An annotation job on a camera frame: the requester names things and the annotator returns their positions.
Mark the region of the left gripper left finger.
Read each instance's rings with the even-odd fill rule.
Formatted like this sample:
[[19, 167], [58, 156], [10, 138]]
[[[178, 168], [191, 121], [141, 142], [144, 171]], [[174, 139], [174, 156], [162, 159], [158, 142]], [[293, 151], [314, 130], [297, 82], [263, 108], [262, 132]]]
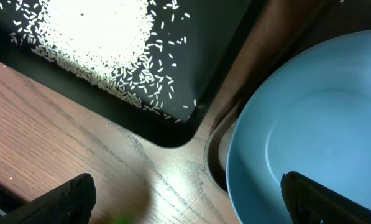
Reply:
[[88, 224], [96, 204], [96, 187], [84, 173], [26, 202], [0, 184], [0, 223]]

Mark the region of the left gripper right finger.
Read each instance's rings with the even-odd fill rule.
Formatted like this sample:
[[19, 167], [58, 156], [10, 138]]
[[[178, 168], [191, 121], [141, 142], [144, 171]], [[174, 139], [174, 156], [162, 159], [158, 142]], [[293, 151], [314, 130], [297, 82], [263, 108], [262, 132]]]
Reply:
[[294, 224], [371, 224], [371, 210], [298, 172], [284, 174], [280, 186]]

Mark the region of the dark blue plate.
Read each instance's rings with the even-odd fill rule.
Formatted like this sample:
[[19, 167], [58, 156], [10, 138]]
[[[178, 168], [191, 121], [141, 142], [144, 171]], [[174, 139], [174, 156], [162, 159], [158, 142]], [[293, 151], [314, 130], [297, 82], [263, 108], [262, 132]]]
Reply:
[[237, 120], [227, 191], [241, 223], [290, 223], [284, 174], [298, 172], [371, 210], [371, 30], [293, 57]]

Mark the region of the white rice pile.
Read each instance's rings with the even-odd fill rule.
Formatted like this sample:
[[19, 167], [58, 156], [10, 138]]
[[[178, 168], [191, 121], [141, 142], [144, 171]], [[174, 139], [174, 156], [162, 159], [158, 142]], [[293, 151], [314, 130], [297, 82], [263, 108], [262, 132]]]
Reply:
[[28, 76], [77, 78], [180, 123], [197, 103], [180, 78], [193, 21], [184, 1], [0, 1], [0, 60]]

